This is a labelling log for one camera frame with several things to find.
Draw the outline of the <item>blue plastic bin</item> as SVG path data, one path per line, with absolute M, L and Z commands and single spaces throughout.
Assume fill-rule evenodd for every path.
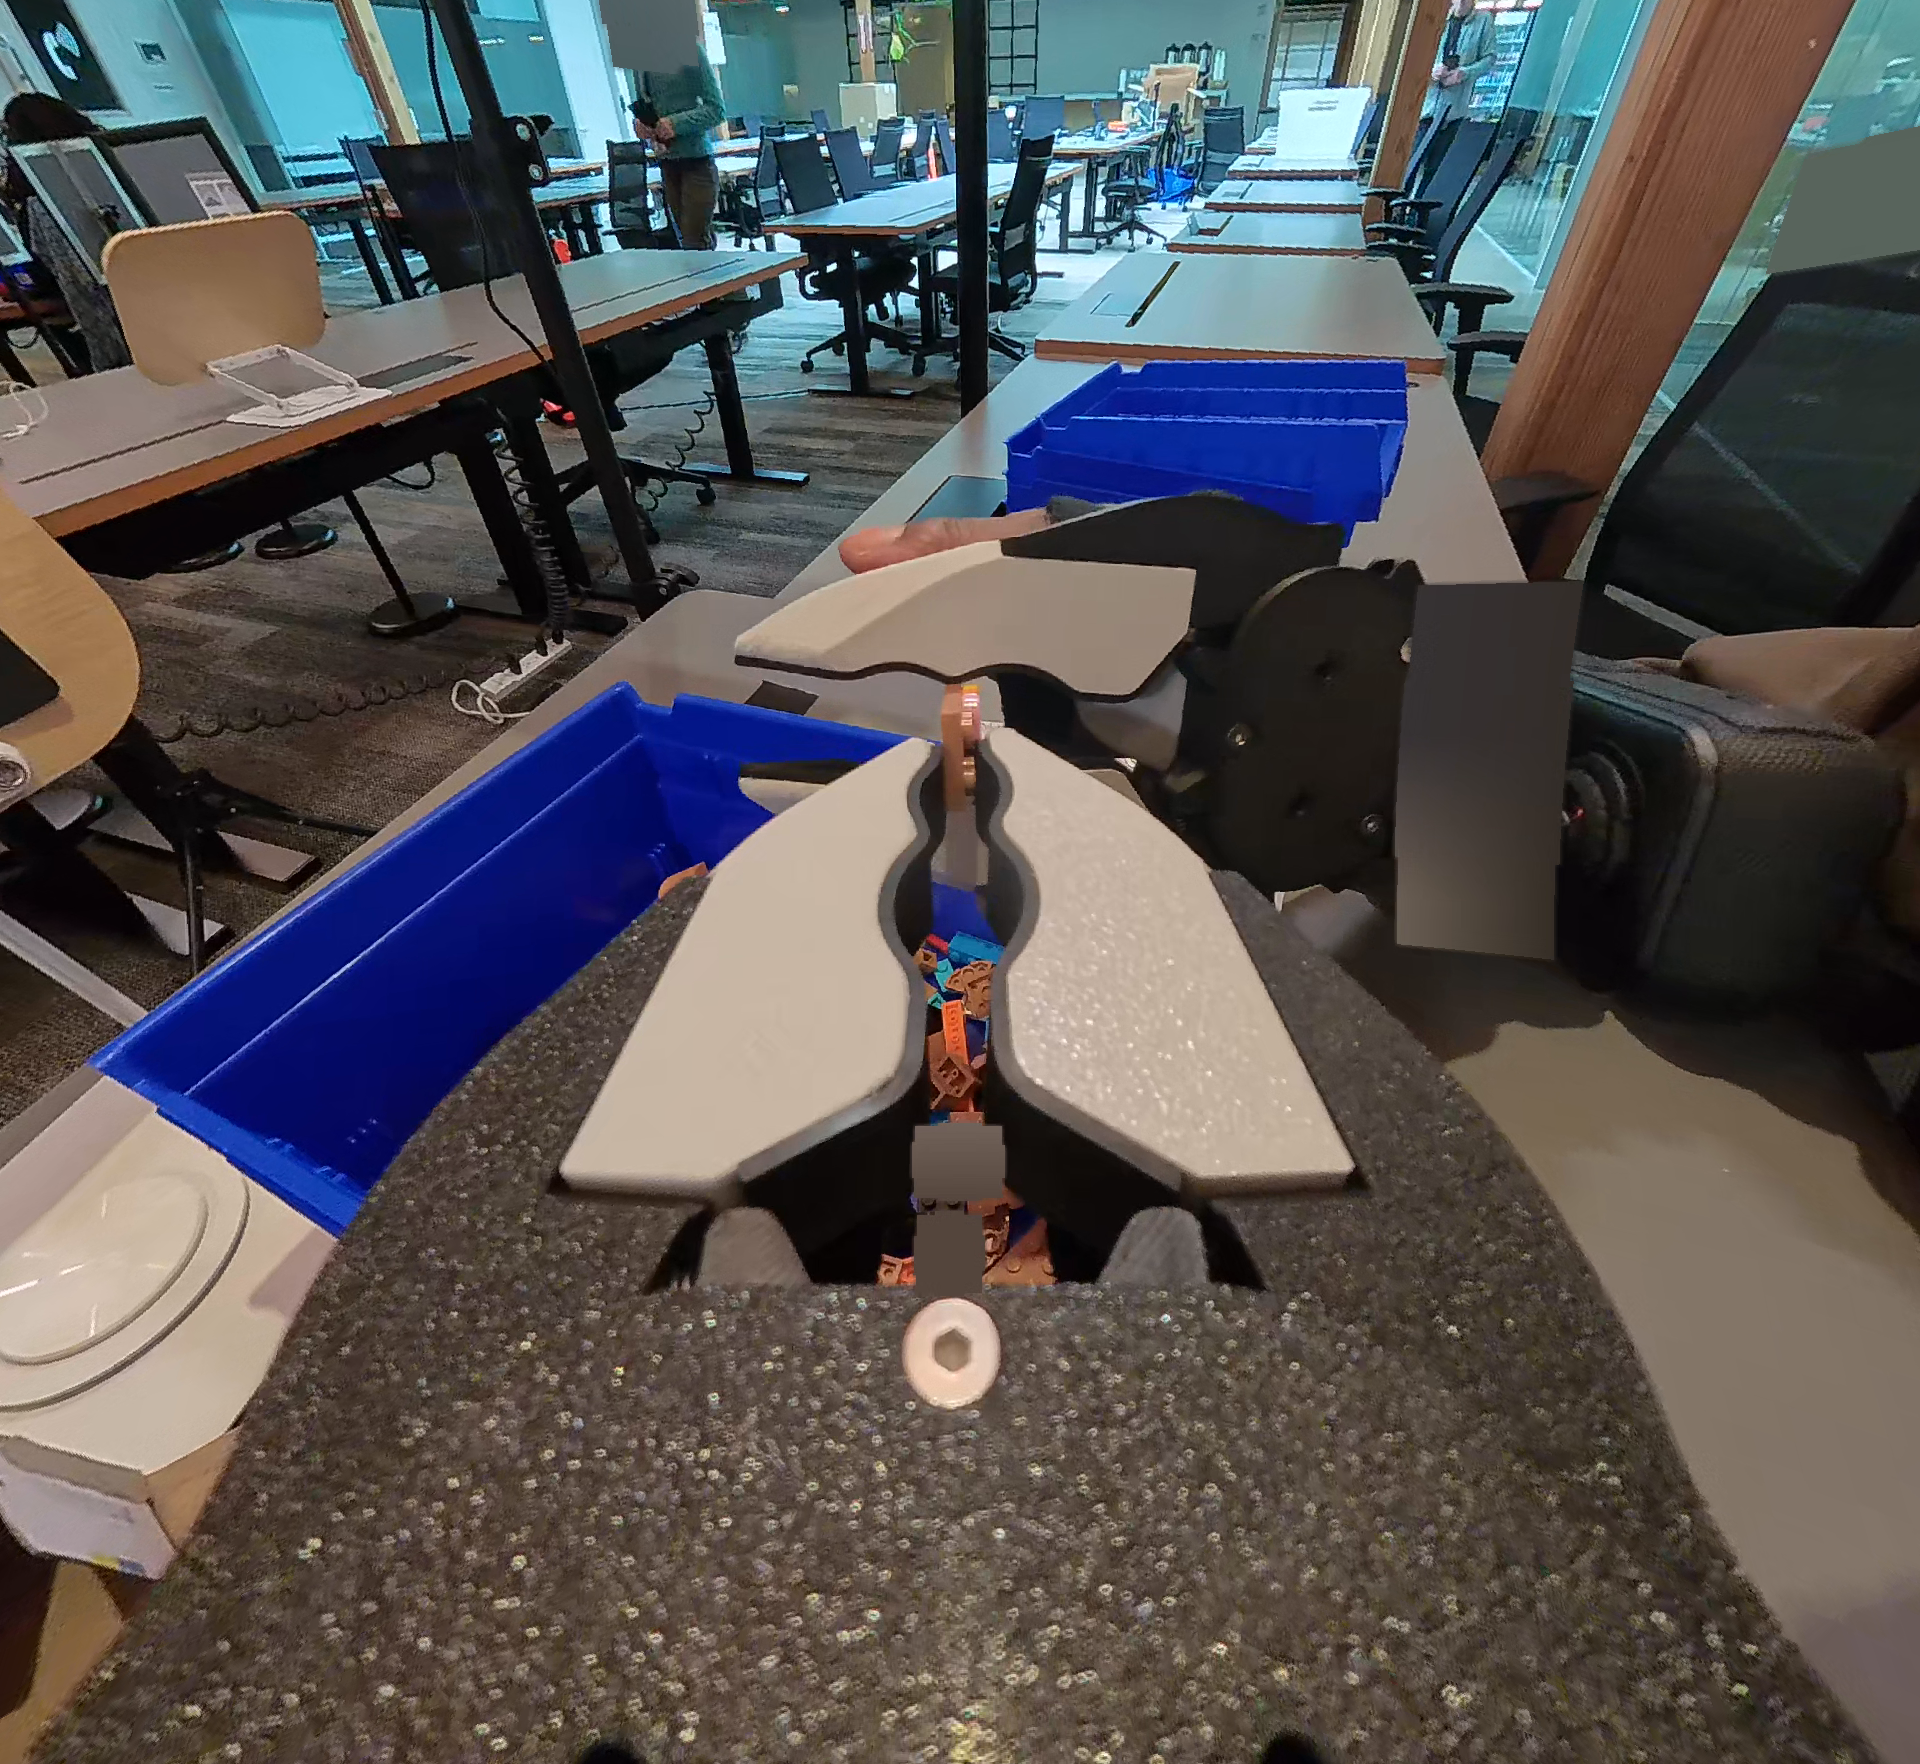
M 661 882 L 710 872 L 775 814 L 736 788 L 740 765 L 862 763 L 912 740 L 619 683 L 513 752 L 228 952 L 93 1064 L 332 1233 L 346 1229 L 407 1139 L 509 1032 L 638 921 Z M 611 1064 L 636 1026 L 613 1024 Z M 585 1070 L 588 1026 L 565 1021 L 560 1069 Z M 912 1189 L 909 1100 L 731 1201 L 581 1195 L 775 1211 L 795 1239 Z

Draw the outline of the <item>white power strip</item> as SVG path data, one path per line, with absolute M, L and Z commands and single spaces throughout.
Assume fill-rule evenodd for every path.
M 572 639 L 541 638 L 533 648 L 510 656 L 500 666 L 457 678 L 449 692 L 451 710 L 492 728 L 514 723 L 528 716 L 526 707 L 514 705 L 517 698 L 538 686 L 572 656 Z

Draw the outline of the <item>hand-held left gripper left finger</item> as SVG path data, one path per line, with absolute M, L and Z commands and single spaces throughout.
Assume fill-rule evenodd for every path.
M 575 1192 L 731 1201 L 918 1090 L 940 752 L 903 740 L 753 831 L 560 1159 Z

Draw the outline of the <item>person's right hand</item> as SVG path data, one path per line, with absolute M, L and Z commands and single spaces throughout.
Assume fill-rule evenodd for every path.
M 940 518 L 900 527 L 867 527 L 842 537 L 837 554 L 846 572 L 864 574 L 976 542 L 1039 532 L 1053 524 L 1051 513 L 1036 508 L 990 518 Z

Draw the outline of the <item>black stand bar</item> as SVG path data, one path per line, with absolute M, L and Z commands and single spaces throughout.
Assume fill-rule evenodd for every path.
M 510 145 L 504 118 L 484 52 L 471 28 L 463 0 L 428 0 L 440 34 L 457 74 L 468 105 L 468 126 L 481 173 L 495 195 L 510 253 L 518 277 L 541 320 L 546 346 L 545 360 L 555 376 L 555 390 L 575 415 L 575 429 L 582 439 L 588 478 L 604 505 L 611 535 L 619 551 L 633 608 L 649 618 L 672 597 L 685 590 L 681 576 L 659 576 L 653 551 L 625 480 L 619 453 L 601 406 L 588 356 L 581 343 L 575 314 L 558 283 L 558 269 L 550 253 L 541 216 L 524 167 Z

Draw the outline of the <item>pile of loose toy bricks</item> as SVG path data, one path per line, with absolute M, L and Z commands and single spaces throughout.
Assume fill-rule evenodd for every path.
M 977 1137 L 987 1070 L 987 1003 L 1003 956 L 999 941 L 968 929 L 931 931 L 916 954 L 923 980 L 927 1022 L 923 1037 L 921 1110 L 918 1131 L 957 1128 Z M 824 1238 L 813 1217 L 803 1220 L 805 1239 L 795 1239 L 801 1277 L 826 1282 L 875 1282 L 894 1288 L 916 1284 L 916 1224 L 926 1201 L 900 1189 L 888 1208 L 840 1226 Z M 1048 1288 L 1057 1284 L 1055 1255 L 1045 1220 L 1003 1188 L 966 1201 L 979 1224 L 986 1288 Z

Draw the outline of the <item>small blue storage bin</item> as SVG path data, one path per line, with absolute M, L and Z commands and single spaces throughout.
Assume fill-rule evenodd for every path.
M 1007 442 L 1007 505 L 1223 491 L 1351 537 L 1380 518 L 1407 433 L 1402 360 L 1107 365 Z

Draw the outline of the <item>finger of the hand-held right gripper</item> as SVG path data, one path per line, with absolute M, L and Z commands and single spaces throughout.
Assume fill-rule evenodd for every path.
M 914 756 L 760 763 L 740 765 L 736 788 L 775 816 L 808 808 L 823 799 L 816 816 L 831 812 L 834 818 L 897 818 L 906 812 L 907 780 L 914 776 Z
M 1120 700 L 1181 648 L 1194 587 L 1188 568 L 957 547 L 775 608 L 736 638 L 734 660 L 834 680 L 906 670 L 945 686 L 1029 672 Z

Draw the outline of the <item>black plywood-edged panel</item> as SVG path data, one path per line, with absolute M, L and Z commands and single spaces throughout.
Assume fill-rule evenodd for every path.
M 130 628 L 66 551 L 1 498 L 1 808 L 93 760 L 130 722 Z

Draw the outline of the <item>clear plastic tray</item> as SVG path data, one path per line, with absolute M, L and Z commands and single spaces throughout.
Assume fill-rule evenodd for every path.
M 228 414 L 234 426 L 293 429 L 392 395 L 289 345 L 209 360 L 206 370 L 243 397 L 243 408 Z

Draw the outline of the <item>framed display board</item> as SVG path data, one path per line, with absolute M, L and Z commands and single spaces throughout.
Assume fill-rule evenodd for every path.
M 109 126 L 103 145 L 156 225 L 253 216 L 257 195 L 211 122 L 196 118 Z

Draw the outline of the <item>open printed cardboard box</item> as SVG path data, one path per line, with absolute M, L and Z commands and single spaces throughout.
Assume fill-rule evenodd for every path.
M 187 1544 L 337 1239 L 109 1078 L 4 1131 L 4 1759 Z

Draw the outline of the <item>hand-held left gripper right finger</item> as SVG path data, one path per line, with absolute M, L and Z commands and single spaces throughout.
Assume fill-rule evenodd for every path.
M 977 746 L 977 807 L 1011 1093 L 1171 1192 L 1344 1185 L 1354 1159 L 1207 864 L 1015 729 Z

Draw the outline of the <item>black stand pole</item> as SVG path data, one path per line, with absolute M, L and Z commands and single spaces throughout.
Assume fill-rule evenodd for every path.
M 990 388 L 987 0 L 952 0 L 955 332 L 962 414 Z

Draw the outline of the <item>long wooden desk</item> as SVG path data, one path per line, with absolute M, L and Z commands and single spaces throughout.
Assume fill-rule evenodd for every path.
M 768 238 L 803 250 L 805 291 L 838 310 L 834 336 L 803 356 L 840 353 L 852 397 L 873 391 L 869 345 L 897 351 L 923 376 L 926 362 L 957 356 L 957 320 L 944 316 L 938 259 L 957 236 L 955 180 L 902 184 L 811 213 L 770 216 Z
M 797 264 L 797 252 L 607 252 L 560 267 L 558 285 L 585 345 L 670 354 L 700 343 L 730 460 L 711 474 L 768 484 L 787 474 L 755 468 L 727 335 L 780 306 L 780 274 Z M 495 408 L 538 414 L 534 356 L 517 336 L 537 335 L 538 316 L 524 281 L 492 292 L 502 316 L 481 288 L 457 288 L 331 318 L 311 356 L 373 395 L 308 424 L 239 426 L 229 386 L 162 388 L 130 369 L 39 390 L 46 415 L 4 442 L 4 494 L 103 572 L 130 545 L 171 563 L 454 456 L 506 587 L 465 608 L 537 624 L 541 566 L 487 432 Z
M 1145 252 L 1117 259 L 1036 336 L 1046 360 L 1400 360 L 1443 349 L 1402 271 L 1366 256 Z

